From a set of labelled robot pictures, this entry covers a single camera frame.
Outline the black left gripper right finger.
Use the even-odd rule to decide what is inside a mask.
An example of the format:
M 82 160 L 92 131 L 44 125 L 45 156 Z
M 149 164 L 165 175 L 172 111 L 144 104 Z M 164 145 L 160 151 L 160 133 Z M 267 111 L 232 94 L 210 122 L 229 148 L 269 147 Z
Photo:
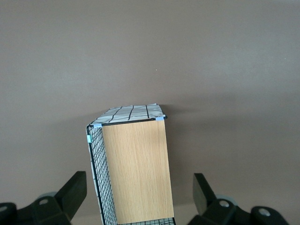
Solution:
M 232 201 L 217 198 L 202 173 L 193 176 L 193 199 L 198 214 L 190 225 L 288 225 L 276 210 L 255 206 L 250 212 L 242 210 Z

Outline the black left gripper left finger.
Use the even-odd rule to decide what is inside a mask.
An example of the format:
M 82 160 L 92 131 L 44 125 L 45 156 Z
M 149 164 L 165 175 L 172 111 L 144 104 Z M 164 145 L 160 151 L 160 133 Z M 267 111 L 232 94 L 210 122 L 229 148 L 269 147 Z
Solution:
M 17 209 L 12 202 L 0 204 L 2 225 L 70 225 L 87 195 L 85 171 L 77 171 L 54 195 L 43 196 Z

